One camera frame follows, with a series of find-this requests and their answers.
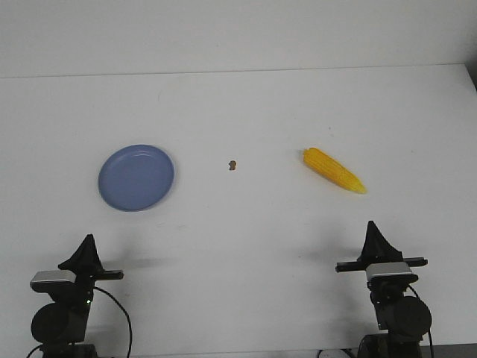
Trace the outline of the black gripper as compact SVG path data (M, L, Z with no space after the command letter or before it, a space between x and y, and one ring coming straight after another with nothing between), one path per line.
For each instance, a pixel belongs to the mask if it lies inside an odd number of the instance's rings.
M95 245L94 236L87 234L78 249L66 261L58 265L60 270L70 270L75 273L74 288L70 299L70 309L73 312L89 312L97 281L121 280L122 270L105 270L101 264Z
M373 295L402 295L418 280L412 269L427 264L428 260L424 257L403 259L402 252L386 240L374 221L369 221L358 260L336 263L335 271L337 273L363 271L366 274L367 288Z

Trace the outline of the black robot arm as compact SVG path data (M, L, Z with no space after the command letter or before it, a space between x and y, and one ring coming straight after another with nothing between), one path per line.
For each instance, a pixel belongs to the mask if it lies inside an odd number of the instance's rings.
M412 290L418 281L412 271L428 264L424 257L404 257L382 235L375 222L367 223L360 256L352 262L337 263L335 271L363 271L370 301L381 333L369 334L360 341L357 357L421 357L420 342L430 334L432 314Z
M44 357L97 357L96 347L84 339L94 292L98 291L111 298L125 314L129 335L126 356L130 356L133 341L130 316L111 293L95 285L97 281L123 277L122 270L104 269L91 233L56 270L38 271L30 287L37 293L48 294L52 302L32 318L31 335L39 345L31 353L41 351Z

